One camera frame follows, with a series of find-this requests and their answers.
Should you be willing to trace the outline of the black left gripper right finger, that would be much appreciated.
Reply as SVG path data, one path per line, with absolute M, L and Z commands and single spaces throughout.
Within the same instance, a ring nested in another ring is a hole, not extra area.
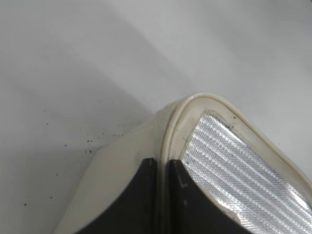
M 213 204 L 180 160 L 170 160 L 160 164 L 160 232 L 242 234 L 244 228 Z

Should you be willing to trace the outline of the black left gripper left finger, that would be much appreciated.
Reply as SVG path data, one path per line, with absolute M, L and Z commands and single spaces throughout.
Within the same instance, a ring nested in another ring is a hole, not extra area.
M 121 195 L 78 234 L 152 234 L 156 197 L 157 162 L 142 160 Z

